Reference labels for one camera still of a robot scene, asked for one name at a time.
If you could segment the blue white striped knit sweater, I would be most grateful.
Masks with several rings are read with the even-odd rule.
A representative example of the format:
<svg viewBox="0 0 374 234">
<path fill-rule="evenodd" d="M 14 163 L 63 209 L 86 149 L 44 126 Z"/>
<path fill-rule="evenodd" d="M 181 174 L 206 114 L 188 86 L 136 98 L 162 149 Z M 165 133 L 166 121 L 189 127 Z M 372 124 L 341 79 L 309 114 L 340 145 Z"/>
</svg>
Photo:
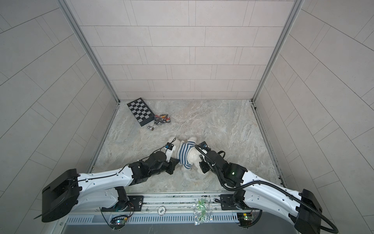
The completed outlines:
<svg viewBox="0 0 374 234">
<path fill-rule="evenodd" d="M 192 164 L 188 160 L 188 154 L 196 144 L 196 138 L 190 138 L 187 141 L 181 141 L 180 147 L 177 152 L 177 159 L 179 164 L 182 165 L 185 169 L 189 170 L 192 168 Z"/>
</svg>

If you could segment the white fluffy teddy bear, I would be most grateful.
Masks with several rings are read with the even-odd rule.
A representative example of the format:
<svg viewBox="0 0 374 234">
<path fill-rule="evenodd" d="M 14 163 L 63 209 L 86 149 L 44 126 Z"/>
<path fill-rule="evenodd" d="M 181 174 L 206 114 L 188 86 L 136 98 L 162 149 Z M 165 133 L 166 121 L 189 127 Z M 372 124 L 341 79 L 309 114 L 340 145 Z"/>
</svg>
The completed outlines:
<svg viewBox="0 0 374 234">
<path fill-rule="evenodd" d="M 181 143 L 181 141 L 183 141 L 183 140 L 178 140 L 177 138 L 175 138 L 175 141 L 174 142 L 172 142 L 176 147 L 177 147 L 177 149 L 176 149 L 176 158 L 177 158 L 177 152 L 178 152 L 178 149 L 179 149 L 179 147 L 180 147 L 180 143 Z M 201 156 L 202 154 L 194 147 L 194 148 L 192 148 L 191 150 L 190 150 L 190 152 L 189 152 L 189 154 L 188 154 L 188 160 L 189 160 L 189 162 L 192 164 L 192 167 L 196 167 L 196 169 L 197 169 L 197 172 L 198 173 L 200 173 L 200 174 L 202 174 L 202 175 L 204 175 L 203 173 L 202 173 L 202 171 L 201 171 L 201 169 L 200 169 L 200 165 L 199 165 L 199 162 L 201 162 L 201 158 L 200 158 L 200 156 Z"/>
</svg>

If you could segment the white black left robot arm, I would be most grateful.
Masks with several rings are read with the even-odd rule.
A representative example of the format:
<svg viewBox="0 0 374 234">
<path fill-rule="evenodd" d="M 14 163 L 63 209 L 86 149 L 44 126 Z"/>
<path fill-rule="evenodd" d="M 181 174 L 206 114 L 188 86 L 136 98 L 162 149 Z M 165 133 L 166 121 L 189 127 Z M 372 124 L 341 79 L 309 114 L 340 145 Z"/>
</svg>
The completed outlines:
<svg viewBox="0 0 374 234">
<path fill-rule="evenodd" d="M 112 208 L 127 202 L 125 187 L 143 183 L 162 172 L 171 175 L 179 161 L 171 153 L 157 151 L 145 161 L 138 160 L 112 171 L 79 174 L 76 169 L 69 169 L 43 188 L 41 220 L 52 222 L 71 211 Z"/>
</svg>

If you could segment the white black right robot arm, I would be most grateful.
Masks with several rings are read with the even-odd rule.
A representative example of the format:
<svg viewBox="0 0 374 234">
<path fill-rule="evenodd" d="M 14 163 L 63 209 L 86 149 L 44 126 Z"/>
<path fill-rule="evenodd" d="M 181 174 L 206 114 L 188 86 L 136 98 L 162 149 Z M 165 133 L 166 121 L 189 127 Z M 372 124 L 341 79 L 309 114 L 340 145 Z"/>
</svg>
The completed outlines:
<svg viewBox="0 0 374 234">
<path fill-rule="evenodd" d="M 311 191 L 298 192 L 264 180 L 243 166 L 228 163 L 224 151 L 215 152 L 199 145 L 196 149 L 201 154 L 202 171 L 211 170 L 221 186 L 233 192 L 232 199 L 238 209 L 271 213 L 293 224 L 301 234 L 339 233 L 336 225 L 323 215 Z"/>
</svg>

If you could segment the clear bag of green parts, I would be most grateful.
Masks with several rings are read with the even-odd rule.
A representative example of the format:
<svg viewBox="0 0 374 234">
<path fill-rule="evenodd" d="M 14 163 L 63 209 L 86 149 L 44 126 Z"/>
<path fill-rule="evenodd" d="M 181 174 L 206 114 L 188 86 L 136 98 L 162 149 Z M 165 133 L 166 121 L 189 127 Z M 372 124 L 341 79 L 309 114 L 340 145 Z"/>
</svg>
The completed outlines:
<svg viewBox="0 0 374 234">
<path fill-rule="evenodd" d="M 213 221 L 213 212 L 210 199 L 199 199 L 193 205 L 193 220 L 195 225 Z"/>
</svg>

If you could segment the bag of colourful small parts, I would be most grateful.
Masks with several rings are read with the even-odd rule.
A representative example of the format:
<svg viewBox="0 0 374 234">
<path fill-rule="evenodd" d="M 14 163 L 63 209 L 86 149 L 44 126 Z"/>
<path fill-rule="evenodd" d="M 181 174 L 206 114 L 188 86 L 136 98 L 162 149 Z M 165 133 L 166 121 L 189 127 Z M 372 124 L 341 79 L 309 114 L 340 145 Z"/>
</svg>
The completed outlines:
<svg viewBox="0 0 374 234">
<path fill-rule="evenodd" d="M 156 125 L 162 125 L 170 122 L 171 120 L 169 114 L 160 114 L 154 116 L 154 124 Z"/>
</svg>

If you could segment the black white chessboard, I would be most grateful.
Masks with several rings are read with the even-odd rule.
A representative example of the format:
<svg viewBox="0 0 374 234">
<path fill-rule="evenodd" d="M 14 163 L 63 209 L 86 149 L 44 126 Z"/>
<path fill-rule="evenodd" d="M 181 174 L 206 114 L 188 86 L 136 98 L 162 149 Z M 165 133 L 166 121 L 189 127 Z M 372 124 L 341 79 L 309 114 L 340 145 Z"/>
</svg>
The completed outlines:
<svg viewBox="0 0 374 234">
<path fill-rule="evenodd" d="M 155 119 L 155 114 L 142 98 L 130 101 L 127 106 L 140 126 L 144 126 Z"/>
</svg>

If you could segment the right circuit board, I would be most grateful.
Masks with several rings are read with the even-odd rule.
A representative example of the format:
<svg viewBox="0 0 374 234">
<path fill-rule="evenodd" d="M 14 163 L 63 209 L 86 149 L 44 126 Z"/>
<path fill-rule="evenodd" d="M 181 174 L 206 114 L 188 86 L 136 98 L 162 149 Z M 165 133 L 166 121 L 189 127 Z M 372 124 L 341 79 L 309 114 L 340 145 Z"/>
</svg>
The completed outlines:
<svg viewBox="0 0 374 234">
<path fill-rule="evenodd" d="M 240 227 L 248 228 L 252 225 L 253 215 L 252 213 L 237 213 L 237 219 Z"/>
</svg>

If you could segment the left green circuit board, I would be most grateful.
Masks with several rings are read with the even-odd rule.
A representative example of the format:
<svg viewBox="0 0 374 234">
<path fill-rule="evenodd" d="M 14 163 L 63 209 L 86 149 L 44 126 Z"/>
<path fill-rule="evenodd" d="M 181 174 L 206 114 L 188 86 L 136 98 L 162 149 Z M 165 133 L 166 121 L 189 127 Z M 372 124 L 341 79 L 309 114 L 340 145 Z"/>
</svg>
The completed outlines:
<svg viewBox="0 0 374 234">
<path fill-rule="evenodd" d="M 115 216 L 111 219 L 110 224 L 112 225 L 114 230 L 120 230 L 126 225 L 128 219 L 129 219 L 129 216 L 125 214 Z"/>
</svg>

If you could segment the aluminium front mounting rail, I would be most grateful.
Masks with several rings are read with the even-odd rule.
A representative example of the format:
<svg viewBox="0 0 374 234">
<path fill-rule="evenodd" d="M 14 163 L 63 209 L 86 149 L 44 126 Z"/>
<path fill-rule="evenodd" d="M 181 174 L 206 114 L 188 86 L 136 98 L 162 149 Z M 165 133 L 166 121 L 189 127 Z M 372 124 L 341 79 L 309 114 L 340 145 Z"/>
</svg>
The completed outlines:
<svg viewBox="0 0 374 234">
<path fill-rule="evenodd" d="M 269 189 L 259 192 L 145 193 L 128 194 L 131 208 L 136 214 L 244 212 L 262 210 L 279 217 L 297 216 L 300 204 L 285 194 Z"/>
</svg>

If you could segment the round silver rail knob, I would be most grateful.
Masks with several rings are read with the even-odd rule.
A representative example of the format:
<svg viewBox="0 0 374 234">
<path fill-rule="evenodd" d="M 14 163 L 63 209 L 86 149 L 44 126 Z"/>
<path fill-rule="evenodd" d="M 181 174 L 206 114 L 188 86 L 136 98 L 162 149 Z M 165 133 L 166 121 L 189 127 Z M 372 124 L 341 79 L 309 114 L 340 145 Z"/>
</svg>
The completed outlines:
<svg viewBox="0 0 374 234">
<path fill-rule="evenodd" d="M 163 216 L 163 215 L 165 214 L 165 212 L 166 212 L 166 208 L 165 208 L 165 206 L 160 206 L 160 207 L 158 208 L 158 214 L 159 214 L 160 216 Z"/>
</svg>

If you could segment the right aluminium corner post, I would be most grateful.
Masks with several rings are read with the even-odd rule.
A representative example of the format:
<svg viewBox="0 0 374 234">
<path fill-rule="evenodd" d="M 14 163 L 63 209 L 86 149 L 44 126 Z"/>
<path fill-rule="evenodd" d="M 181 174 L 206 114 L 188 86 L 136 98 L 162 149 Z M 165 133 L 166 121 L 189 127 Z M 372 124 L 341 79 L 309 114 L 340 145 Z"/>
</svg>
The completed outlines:
<svg viewBox="0 0 374 234">
<path fill-rule="evenodd" d="M 256 92 L 254 94 L 254 97 L 252 99 L 252 103 L 253 105 L 256 105 L 256 101 L 258 100 L 259 96 L 260 96 L 260 92 L 261 90 L 263 89 L 264 85 L 265 85 L 265 82 L 266 82 L 266 79 L 268 78 L 270 72 L 271 72 L 271 69 L 281 51 L 281 48 L 287 38 L 287 35 L 289 34 L 291 28 L 292 28 L 292 25 L 301 9 L 301 6 L 303 4 L 303 1 L 302 0 L 296 0 L 291 8 L 291 11 L 290 11 L 290 14 L 285 22 L 285 25 L 281 31 L 281 34 L 278 38 L 278 41 L 276 43 L 276 46 L 273 50 L 273 53 L 271 54 L 271 57 L 270 57 L 270 60 L 265 68 L 265 71 L 263 73 L 263 76 L 260 80 L 260 83 L 259 83 L 259 86 L 258 88 L 256 89 Z"/>
</svg>

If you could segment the aluminium corner post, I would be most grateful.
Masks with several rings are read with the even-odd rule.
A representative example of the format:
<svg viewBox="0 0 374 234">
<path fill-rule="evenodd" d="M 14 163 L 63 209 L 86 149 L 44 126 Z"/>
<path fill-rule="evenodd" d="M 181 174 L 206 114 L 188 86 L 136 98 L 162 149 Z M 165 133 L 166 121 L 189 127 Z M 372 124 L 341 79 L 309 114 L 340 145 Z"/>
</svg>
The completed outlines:
<svg viewBox="0 0 374 234">
<path fill-rule="evenodd" d="M 117 104 L 120 103 L 120 99 L 118 98 L 115 90 L 113 89 L 113 86 L 111 85 L 108 77 L 106 76 L 102 66 L 99 63 L 99 60 L 97 59 L 97 56 L 94 54 L 94 51 L 92 47 L 89 45 L 86 37 L 83 34 L 83 31 L 81 30 L 80 26 L 78 25 L 77 20 L 75 19 L 72 11 L 70 10 L 68 4 L 64 0 L 56 0 L 59 8 L 61 9 L 64 17 L 66 18 L 67 22 L 71 26 L 73 32 L 75 33 L 79 43 L 83 47 L 84 51 L 86 52 L 86 55 L 88 56 L 89 60 L 91 61 L 92 65 L 94 66 L 95 70 L 109 89 L 110 93 L 114 97 Z"/>
<path fill-rule="evenodd" d="M 281 34 L 278 38 L 278 41 L 276 43 L 276 46 L 273 50 L 273 53 L 271 54 L 271 57 L 270 57 L 270 60 L 265 68 L 265 71 L 263 73 L 263 76 L 260 80 L 260 83 L 259 83 L 259 86 L 258 88 L 256 89 L 256 92 L 254 94 L 254 97 L 252 99 L 252 103 L 253 105 L 256 105 L 256 101 L 258 100 L 259 96 L 260 96 L 260 92 L 261 90 L 263 89 L 264 85 L 265 85 L 265 82 L 266 82 L 266 79 L 268 78 L 270 72 L 271 72 L 271 69 L 281 51 L 281 48 L 287 38 L 287 35 L 289 34 L 291 28 L 292 28 L 292 25 L 301 9 L 301 6 L 303 4 L 303 1 L 302 0 L 296 0 L 291 8 L 291 11 L 290 11 L 290 14 L 285 22 L 285 25 L 281 31 Z"/>
</svg>

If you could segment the left aluminium corner post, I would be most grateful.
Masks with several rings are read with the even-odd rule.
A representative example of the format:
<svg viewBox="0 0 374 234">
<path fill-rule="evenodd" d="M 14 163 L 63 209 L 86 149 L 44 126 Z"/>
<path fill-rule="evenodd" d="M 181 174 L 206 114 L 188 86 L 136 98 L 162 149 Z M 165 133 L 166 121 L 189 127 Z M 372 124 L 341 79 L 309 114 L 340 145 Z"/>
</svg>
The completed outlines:
<svg viewBox="0 0 374 234">
<path fill-rule="evenodd" d="M 61 9 L 64 17 L 66 18 L 67 22 L 71 26 L 73 32 L 75 33 L 79 43 L 83 47 L 84 51 L 86 52 L 86 55 L 88 56 L 89 60 L 91 61 L 92 65 L 94 66 L 95 70 L 109 89 L 110 93 L 114 97 L 117 104 L 120 103 L 120 99 L 118 98 L 115 90 L 113 89 L 113 86 L 111 85 L 108 77 L 106 76 L 102 66 L 99 63 L 99 60 L 97 59 L 97 56 L 94 54 L 94 51 L 92 47 L 89 45 L 86 37 L 83 34 L 83 31 L 81 30 L 80 26 L 78 25 L 77 20 L 75 19 L 72 11 L 70 10 L 68 4 L 64 0 L 56 0 L 59 8 Z"/>
</svg>

